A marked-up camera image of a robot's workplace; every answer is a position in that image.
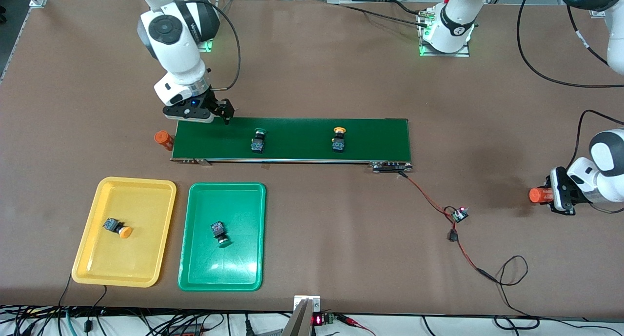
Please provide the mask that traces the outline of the orange 4680 battery cylinder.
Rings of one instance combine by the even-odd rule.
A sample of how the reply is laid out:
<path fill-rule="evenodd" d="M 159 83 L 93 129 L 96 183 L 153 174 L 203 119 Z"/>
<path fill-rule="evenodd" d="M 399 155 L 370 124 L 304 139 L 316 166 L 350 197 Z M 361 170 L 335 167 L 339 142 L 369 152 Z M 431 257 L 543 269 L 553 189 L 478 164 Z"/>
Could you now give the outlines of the orange 4680 battery cylinder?
<path fill-rule="evenodd" d="M 162 145 L 167 151 L 172 152 L 175 138 L 167 131 L 158 131 L 154 134 L 154 141 Z"/>
<path fill-rule="evenodd" d="M 534 187 L 528 192 L 531 203 L 544 204 L 554 201 L 553 190 L 550 187 Z"/>

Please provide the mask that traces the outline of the green conveyor belt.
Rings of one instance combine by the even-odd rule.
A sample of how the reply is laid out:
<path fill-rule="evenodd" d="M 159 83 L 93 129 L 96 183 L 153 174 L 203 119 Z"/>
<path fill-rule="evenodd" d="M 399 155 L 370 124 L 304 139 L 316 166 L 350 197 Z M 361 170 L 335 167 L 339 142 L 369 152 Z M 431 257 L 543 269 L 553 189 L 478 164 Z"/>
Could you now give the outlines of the green conveyor belt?
<path fill-rule="evenodd" d="M 334 128 L 343 127 L 345 150 L 332 151 Z M 256 128 L 267 131 L 264 152 L 253 153 Z M 171 160 L 183 163 L 348 163 L 374 173 L 412 170 L 406 119 L 234 118 L 177 124 Z"/>

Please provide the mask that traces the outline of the green plastic tray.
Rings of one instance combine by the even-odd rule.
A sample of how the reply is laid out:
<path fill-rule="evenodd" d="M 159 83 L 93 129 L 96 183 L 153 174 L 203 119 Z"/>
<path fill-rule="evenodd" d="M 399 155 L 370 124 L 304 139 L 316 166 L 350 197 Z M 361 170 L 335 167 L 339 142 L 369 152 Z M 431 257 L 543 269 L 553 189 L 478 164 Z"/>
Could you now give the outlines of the green plastic tray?
<path fill-rule="evenodd" d="M 185 292 L 253 292 L 263 278 L 267 189 L 259 182 L 199 182 L 189 189 L 178 286 Z M 232 244 L 218 248 L 211 225 Z"/>

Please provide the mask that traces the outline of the yellow plastic tray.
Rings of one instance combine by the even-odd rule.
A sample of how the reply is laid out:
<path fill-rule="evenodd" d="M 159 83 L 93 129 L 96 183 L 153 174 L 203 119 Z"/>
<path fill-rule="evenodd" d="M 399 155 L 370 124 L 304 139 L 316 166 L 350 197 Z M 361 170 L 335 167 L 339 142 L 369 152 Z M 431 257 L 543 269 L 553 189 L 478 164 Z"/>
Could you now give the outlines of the yellow plastic tray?
<path fill-rule="evenodd" d="M 176 199 L 169 180 L 102 179 L 72 267 L 76 283 L 147 288 L 156 283 Z M 107 218 L 131 227 L 129 238 L 105 230 Z"/>

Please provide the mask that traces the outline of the red clip lead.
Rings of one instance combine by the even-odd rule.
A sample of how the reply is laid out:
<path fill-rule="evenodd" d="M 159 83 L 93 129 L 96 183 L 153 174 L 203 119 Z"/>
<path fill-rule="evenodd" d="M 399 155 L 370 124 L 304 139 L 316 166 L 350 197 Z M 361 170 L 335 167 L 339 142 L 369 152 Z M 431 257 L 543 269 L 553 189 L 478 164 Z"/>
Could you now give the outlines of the red clip lead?
<path fill-rule="evenodd" d="M 375 334 L 372 330 L 370 330 L 367 327 L 361 325 L 361 323 L 357 322 L 353 318 L 350 318 L 350 317 L 348 317 L 348 316 L 346 316 L 344 314 L 339 314 L 339 313 L 335 313 L 334 316 L 335 316 L 336 320 L 338 320 L 341 323 L 344 323 L 347 326 L 354 327 L 356 329 L 366 330 L 366 332 L 372 334 L 372 336 L 377 336 L 377 334 Z"/>

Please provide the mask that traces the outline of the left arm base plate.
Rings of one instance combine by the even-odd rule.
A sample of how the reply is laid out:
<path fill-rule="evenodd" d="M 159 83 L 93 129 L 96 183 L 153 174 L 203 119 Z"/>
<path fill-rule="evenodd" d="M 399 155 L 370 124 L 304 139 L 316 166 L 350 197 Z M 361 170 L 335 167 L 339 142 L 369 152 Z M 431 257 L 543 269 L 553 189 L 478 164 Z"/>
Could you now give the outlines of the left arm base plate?
<path fill-rule="evenodd" d="M 468 58 L 471 33 L 475 23 L 455 23 L 443 16 L 444 3 L 421 11 L 416 16 L 418 28 L 420 56 L 450 56 Z"/>

